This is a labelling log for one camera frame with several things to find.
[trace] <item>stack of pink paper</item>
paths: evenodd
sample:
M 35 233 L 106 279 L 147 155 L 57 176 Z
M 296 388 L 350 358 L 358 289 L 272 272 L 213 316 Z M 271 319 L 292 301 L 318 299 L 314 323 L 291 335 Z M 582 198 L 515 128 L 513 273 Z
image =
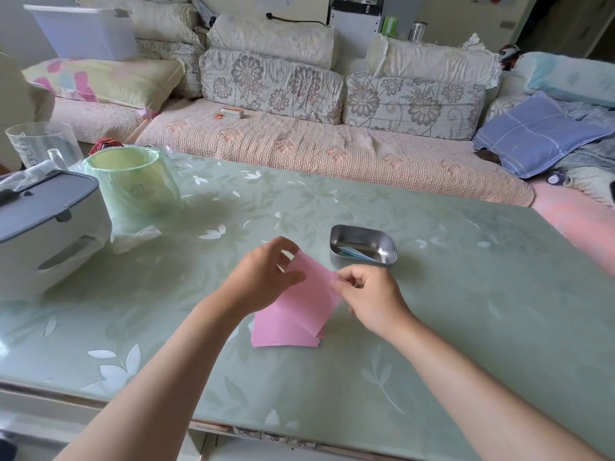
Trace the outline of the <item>stack of pink paper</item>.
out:
M 324 327 L 342 298 L 329 287 L 337 275 L 299 251 L 286 272 L 302 271 L 306 280 L 295 285 L 267 309 L 257 312 L 252 346 L 317 347 Z

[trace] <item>forearm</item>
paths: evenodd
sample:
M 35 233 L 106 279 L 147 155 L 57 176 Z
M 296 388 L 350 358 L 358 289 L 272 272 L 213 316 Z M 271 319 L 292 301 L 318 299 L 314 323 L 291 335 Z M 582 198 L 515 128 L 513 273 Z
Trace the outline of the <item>forearm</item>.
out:
M 217 291 L 190 313 L 59 461 L 171 461 L 228 335 L 243 317 Z
M 390 341 L 484 461 L 606 459 L 423 324 L 404 323 Z

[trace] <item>glass cup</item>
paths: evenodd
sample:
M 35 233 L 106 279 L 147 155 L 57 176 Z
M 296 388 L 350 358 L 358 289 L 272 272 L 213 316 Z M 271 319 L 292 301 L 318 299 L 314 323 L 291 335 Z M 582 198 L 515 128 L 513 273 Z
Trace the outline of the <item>glass cup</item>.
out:
M 83 169 L 98 179 L 112 217 L 150 219 L 179 207 L 180 190 L 159 149 L 109 147 L 88 157 Z
M 24 123 L 12 126 L 4 132 L 26 168 L 45 160 L 53 160 L 58 168 L 65 170 L 84 159 L 70 125 Z

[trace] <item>white plastic storage box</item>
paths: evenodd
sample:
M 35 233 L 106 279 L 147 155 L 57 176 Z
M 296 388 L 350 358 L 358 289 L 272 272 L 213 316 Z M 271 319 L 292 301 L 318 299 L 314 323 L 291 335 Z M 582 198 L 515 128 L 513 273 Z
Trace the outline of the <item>white plastic storage box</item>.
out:
M 136 58 L 135 27 L 128 12 L 116 8 L 24 5 L 61 58 Z

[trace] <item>stainless steel tray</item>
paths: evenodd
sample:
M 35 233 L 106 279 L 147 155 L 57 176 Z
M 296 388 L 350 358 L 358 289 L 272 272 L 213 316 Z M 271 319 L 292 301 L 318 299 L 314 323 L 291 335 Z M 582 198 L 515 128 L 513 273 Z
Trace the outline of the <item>stainless steel tray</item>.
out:
M 339 246 L 353 247 L 373 260 L 361 260 L 346 256 Z M 331 263 L 342 269 L 354 263 L 391 268 L 397 262 L 397 249 L 392 236 L 384 231 L 359 226 L 335 225 L 329 240 Z

